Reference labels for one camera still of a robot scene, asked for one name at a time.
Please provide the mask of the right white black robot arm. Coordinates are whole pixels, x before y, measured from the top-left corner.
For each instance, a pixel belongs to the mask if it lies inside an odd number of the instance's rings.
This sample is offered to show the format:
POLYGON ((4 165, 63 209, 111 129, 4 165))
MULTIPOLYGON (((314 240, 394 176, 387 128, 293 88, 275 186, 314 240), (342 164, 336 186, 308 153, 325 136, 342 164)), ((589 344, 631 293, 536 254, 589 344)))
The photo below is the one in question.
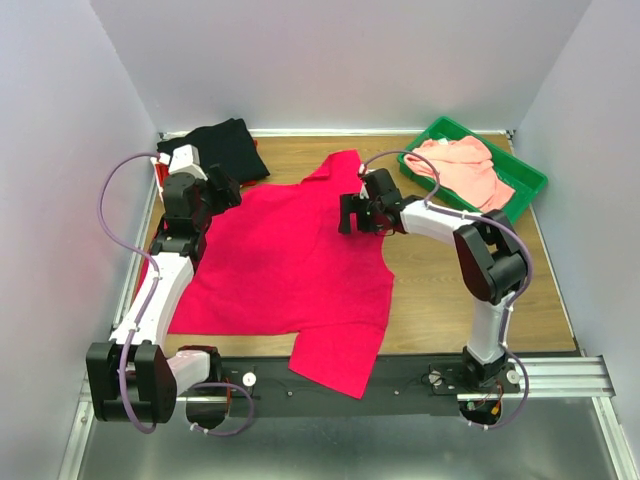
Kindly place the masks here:
POLYGON ((501 210, 468 213, 416 195, 404 197, 385 169, 360 178, 360 192, 340 196, 340 233, 356 228, 362 233, 421 235, 455 248, 474 301, 460 379, 471 391, 485 390, 508 362, 506 337, 513 305, 528 288, 533 269, 526 246, 501 210))

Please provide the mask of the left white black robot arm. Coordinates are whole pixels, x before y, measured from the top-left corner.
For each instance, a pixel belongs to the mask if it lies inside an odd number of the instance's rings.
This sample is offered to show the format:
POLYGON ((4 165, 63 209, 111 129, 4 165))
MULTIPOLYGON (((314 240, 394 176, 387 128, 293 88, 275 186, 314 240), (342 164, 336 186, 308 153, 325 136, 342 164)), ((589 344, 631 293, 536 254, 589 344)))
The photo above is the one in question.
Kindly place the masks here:
POLYGON ((135 253, 147 270, 129 311, 106 342, 94 342, 86 367, 96 417, 129 421, 149 434, 171 418, 177 397, 191 387, 214 393, 222 380, 214 349, 173 358, 163 352, 179 300, 206 249, 212 219, 241 203, 239 184, 214 165, 185 167, 163 183, 164 214, 148 250, 135 253))

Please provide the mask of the magenta t shirt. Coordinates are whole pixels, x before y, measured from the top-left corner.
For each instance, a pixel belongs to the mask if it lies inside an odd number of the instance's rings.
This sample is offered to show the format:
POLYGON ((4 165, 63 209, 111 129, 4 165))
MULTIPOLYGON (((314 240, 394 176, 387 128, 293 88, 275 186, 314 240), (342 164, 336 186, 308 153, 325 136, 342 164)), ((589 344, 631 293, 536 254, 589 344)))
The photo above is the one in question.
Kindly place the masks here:
POLYGON ((361 188, 355 150, 297 184, 249 189, 216 216, 171 334, 294 334, 290 369, 353 398, 367 388, 389 321, 393 273, 381 237, 339 232, 340 198, 361 188))

